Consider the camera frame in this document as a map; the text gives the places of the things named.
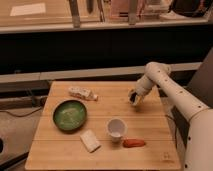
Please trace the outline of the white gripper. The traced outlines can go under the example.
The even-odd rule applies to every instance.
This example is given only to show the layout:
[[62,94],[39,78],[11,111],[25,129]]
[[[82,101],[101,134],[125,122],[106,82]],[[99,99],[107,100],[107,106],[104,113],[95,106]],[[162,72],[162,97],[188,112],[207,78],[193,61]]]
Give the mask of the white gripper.
[[134,102],[131,102],[133,106],[137,106],[145,95],[147,95],[153,88],[154,83],[146,76],[143,75],[140,79],[137,80],[135,89],[132,89],[129,92],[129,101],[130,101],[130,94],[133,92],[137,93],[137,97]]

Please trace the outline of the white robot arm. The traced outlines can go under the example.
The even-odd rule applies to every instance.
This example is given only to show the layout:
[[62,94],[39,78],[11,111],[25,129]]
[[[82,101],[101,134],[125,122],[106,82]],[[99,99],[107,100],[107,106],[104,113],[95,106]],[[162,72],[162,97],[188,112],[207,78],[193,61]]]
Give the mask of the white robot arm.
[[137,106],[158,85],[190,124],[184,171],[213,171],[213,108],[173,81],[170,73],[168,64],[149,62],[129,100]]

